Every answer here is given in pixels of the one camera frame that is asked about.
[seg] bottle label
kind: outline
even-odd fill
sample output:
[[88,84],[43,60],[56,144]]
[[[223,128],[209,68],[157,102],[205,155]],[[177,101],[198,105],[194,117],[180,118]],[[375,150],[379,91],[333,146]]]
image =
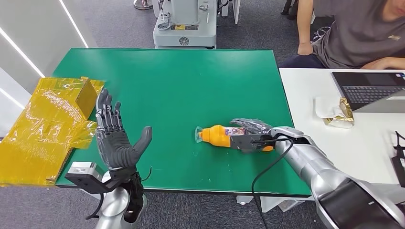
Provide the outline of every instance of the bottle label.
[[225,135],[247,135],[247,130],[241,127],[225,127]]

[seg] green tabletop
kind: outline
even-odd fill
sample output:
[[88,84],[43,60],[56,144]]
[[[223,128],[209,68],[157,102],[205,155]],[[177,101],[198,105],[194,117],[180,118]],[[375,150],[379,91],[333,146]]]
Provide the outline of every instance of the green tabletop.
[[[145,188],[179,191],[250,192],[255,176],[278,154],[244,155],[238,150],[194,141],[197,126],[229,125],[233,118],[258,118],[270,125],[292,126],[272,51],[71,49],[53,77],[103,80],[122,103],[124,127],[134,143],[144,126],[153,139],[137,168]],[[95,114],[90,117],[95,121]],[[104,166],[93,139],[76,149],[73,161]],[[308,195],[307,186],[285,160],[256,184],[257,192]]]

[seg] gray t-shirt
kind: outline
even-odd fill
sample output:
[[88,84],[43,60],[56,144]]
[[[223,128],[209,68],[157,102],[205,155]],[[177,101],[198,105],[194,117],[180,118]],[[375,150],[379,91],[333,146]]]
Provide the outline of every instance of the gray t-shirt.
[[361,68],[384,57],[405,57],[405,17],[383,21],[386,0],[314,0],[316,16],[334,16],[314,54],[328,68]]

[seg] plastic bottle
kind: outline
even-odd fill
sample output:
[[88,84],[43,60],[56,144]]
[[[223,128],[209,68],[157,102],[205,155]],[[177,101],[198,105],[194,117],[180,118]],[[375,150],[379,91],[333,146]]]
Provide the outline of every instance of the plastic bottle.
[[[225,127],[214,125],[211,128],[195,128],[195,141],[208,142],[214,146],[231,147],[231,136],[248,135],[248,131],[242,127]],[[267,146],[263,151],[272,151],[273,147]]]

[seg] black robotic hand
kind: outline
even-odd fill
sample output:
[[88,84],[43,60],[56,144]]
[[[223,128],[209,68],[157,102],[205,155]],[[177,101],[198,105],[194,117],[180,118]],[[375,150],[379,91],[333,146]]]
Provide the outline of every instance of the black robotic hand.
[[103,89],[96,101],[96,129],[98,151],[109,170],[134,167],[152,140],[152,127],[142,130],[139,141],[133,146],[122,125],[121,103],[111,106],[112,96]]

